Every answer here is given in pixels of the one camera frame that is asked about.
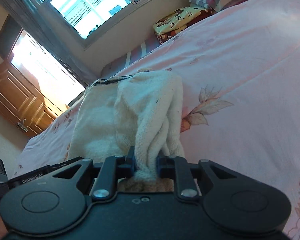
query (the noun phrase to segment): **white fluffy cloth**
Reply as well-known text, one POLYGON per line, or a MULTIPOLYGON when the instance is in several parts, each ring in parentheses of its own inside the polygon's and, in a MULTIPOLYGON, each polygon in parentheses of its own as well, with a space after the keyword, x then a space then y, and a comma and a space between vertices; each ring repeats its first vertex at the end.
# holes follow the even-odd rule
POLYGON ((121 189, 168 190, 162 181, 158 186, 156 157, 160 149, 166 156, 184 156, 179 140, 182 97, 181 77, 169 71, 96 81, 85 92, 68 158, 100 163, 135 146, 138 170, 121 189), (151 186, 136 188, 138 181, 151 186))

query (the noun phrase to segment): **circular pad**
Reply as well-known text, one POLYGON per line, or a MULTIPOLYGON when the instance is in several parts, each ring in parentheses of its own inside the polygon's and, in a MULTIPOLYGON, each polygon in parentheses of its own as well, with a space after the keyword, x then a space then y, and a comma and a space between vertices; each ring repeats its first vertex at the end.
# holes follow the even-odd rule
POLYGON ((246 212, 258 212, 265 209, 268 200, 265 196, 256 191, 241 191, 232 195, 231 203, 239 210, 246 212))
POLYGON ((58 195, 49 191, 37 191, 30 193, 22 200, 23 208, 32 213, 49 212, 58 206, 58 204, 58 195))
POLYGON ((264 234, 282 230, 291 211, 289 199, 262 183, 225 180, 203 199, 207 215, 219 226, 240 234, 264 234))
POLYGON ((71 179, 42 177, 12 189, 0 201, 7 228, 31 235, 65 229, 85 210, 85 198, 71 179))

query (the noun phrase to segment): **metal screw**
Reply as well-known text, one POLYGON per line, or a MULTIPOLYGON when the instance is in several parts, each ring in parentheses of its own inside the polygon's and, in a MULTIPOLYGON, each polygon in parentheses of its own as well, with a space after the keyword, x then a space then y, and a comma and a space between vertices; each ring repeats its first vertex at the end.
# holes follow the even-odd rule
POLYGON ((181 191, 181 195, 184 197, 195 197, 198 194, 198 192, 194 189, 184 189, 181 191))
POLYGON ((138 198, 134 198, 134 199, 132 199, 132 203, 140 204, 141 201, 140 201, 140 199, 138 199, 138 198))
POLYGON ((97 198, 104 198, 108 197, 110 193, 106 189, 98 189, 95 192, 93 192, 93 195, 97 198))
POLYGON ((150 198, 148 198, 148 197, 142 197, 142 198, 141 198, 141 201, 142 201, 142 202, 149 202, 149 201, 150 201, 150 198))

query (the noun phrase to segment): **door panel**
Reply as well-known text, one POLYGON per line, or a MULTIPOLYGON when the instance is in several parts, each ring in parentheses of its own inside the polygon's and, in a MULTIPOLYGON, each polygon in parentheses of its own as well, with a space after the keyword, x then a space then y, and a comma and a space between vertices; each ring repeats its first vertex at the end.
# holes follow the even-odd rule
POLYGON ((23 123, 26 135, 36 136, 62 114, 10 62, 0 65, 0 112, 14 125, 23 123))
POLYGON ((26 80, 13 75, 3 64, 0 65, 0 112, 16 124, 24 117, 36 96, 22 84, 26 80))

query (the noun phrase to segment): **sunlight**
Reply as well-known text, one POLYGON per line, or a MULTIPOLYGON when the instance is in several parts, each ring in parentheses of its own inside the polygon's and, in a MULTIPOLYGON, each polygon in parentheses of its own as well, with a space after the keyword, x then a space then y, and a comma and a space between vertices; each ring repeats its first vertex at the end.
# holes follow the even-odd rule
POLYGON ((38 80, 40 91, 47 98, 51 95, 68 105, 84 91, 84 87, 25 31, 12 52, 14 57, 11 63, 16 67, 25 67, 38 80))

